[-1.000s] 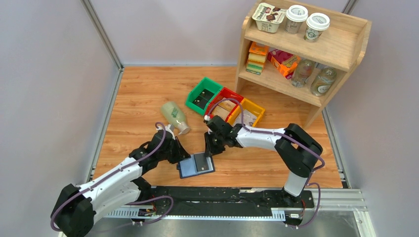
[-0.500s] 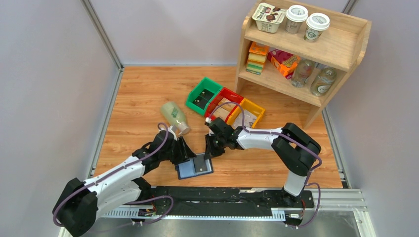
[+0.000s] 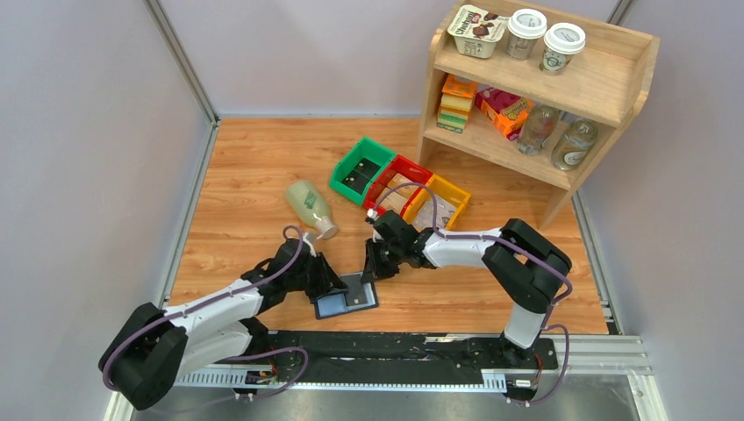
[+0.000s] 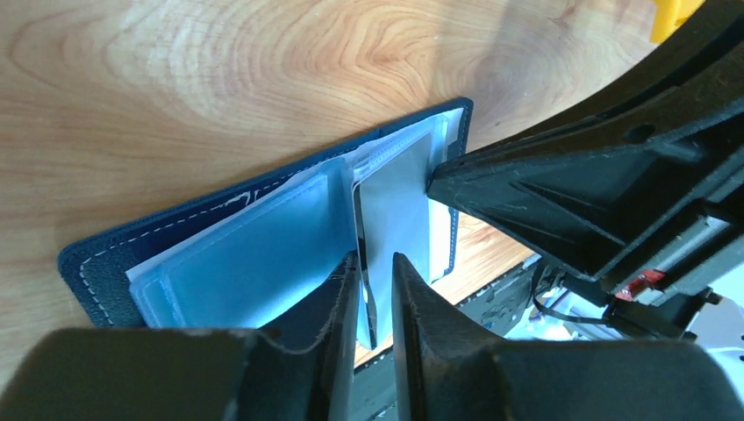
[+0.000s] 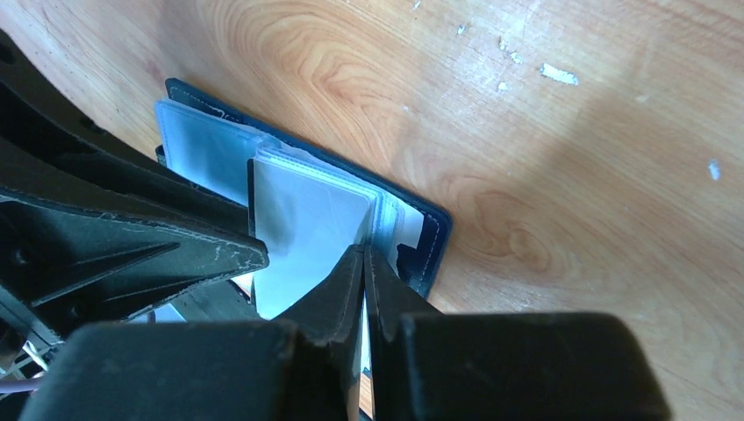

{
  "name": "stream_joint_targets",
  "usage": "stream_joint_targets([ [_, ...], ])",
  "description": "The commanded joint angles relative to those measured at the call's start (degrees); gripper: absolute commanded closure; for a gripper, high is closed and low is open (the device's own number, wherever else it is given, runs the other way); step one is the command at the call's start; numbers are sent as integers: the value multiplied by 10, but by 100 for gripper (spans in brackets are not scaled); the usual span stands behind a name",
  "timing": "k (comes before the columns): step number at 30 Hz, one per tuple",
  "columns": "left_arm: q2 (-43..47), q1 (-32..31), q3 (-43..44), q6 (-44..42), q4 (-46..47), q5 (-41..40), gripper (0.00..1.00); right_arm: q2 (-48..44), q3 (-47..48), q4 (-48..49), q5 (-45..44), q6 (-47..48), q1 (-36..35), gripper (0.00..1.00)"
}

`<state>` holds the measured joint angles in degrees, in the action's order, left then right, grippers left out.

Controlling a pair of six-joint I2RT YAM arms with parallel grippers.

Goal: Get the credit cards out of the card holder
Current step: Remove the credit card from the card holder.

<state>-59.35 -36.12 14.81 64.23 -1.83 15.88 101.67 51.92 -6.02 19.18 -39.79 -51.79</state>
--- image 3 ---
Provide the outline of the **blue leather card holder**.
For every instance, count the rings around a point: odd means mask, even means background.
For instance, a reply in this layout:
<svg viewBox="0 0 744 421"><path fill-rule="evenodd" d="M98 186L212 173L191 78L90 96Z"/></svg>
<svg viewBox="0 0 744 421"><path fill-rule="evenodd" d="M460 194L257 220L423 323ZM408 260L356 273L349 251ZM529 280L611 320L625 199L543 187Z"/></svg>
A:
<svg viewBox="0 0 744 421"><path fill-rule="evenodd" d="M342 275L340 280L347 288L319 298L314 303L316 319L333 318L379 306L375 284L363 272Z"/></svg>

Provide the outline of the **green liquid plastic bottle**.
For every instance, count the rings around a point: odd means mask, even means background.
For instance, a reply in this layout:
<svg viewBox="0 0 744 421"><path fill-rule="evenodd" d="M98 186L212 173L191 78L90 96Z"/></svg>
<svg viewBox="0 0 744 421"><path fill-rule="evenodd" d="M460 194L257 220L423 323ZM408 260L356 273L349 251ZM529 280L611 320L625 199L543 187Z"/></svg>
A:
<svg viewBox="0 0 744 421"><path fill-rule="evenodd" d="M329 239L338 232L328 202L309 180L300 180L284 191L284 198L307 225L315 228L321 239Z"/></svg>

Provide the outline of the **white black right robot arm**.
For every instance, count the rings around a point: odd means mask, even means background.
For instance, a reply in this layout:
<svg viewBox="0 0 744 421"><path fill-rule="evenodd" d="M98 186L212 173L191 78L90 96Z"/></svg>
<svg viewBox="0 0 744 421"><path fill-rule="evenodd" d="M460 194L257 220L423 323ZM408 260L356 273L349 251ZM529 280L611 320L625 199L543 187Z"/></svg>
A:
<svg viewBox="0 0 744 421"><path fill-rule="evenodd" d="M534 357L534 342L548 313L572 290L567 278L571 259L521 219L482 232L417 230L392 210L368 210L365 220L374 234L365 243L364 272L373 280L395 276L403 263L488 270L513 301L500 344L503 360L512 367L523 367Z"/></svg>

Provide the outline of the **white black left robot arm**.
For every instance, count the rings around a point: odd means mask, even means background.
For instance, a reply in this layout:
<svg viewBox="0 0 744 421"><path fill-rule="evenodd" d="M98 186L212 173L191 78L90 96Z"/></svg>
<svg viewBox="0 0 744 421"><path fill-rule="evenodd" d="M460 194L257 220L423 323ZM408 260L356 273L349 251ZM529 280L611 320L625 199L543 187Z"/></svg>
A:
<svg viewBox="0 0 744 421"><path fill-rule="evenodd" d="M104 386L137 410L158 403L182 376L216 362L254 364L281 351L258 315L302 291L311 303L348 286L306 240L287 239L275 256L223 289L165 309L143 303L125 321L98 367Z"/></svg>

